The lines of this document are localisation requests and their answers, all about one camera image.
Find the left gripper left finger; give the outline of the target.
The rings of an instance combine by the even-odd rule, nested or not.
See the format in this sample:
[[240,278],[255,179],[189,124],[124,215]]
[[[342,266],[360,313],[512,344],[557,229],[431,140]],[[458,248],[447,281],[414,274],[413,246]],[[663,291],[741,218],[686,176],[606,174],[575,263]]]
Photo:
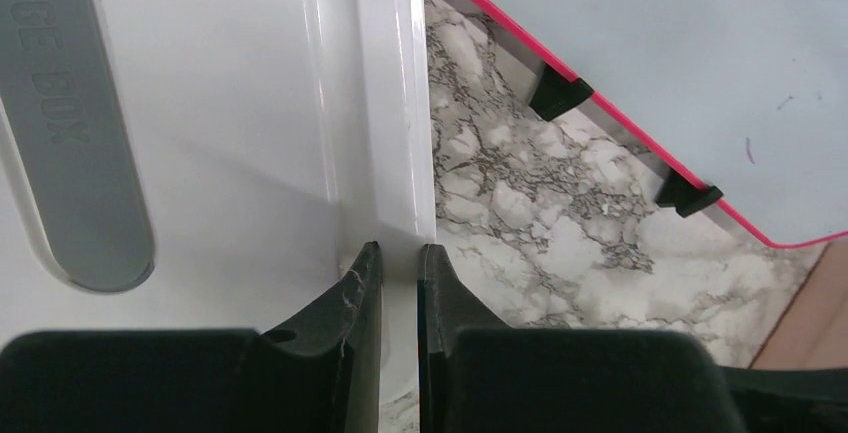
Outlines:
[[5,432],[374,432],[383,261],[365,244],[291,318],[249,329],[48,331],[1,353]]

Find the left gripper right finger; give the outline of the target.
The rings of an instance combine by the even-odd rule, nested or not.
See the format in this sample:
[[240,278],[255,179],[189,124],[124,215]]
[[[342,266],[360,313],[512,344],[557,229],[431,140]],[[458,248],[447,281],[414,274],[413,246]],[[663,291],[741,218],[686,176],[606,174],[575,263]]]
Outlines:
[[670,331],[517,328],[428,244],[418,270],[425,432],[741,432],[719,368]]

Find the white plastic bin lid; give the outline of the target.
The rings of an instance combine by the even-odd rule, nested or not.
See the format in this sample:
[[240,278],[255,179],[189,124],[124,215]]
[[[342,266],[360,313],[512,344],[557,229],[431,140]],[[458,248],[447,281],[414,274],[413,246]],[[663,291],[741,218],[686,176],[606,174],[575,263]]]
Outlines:
[[1,0],[1,339],[268,330],[374,241],[394,400],[430,147],[424,0]]

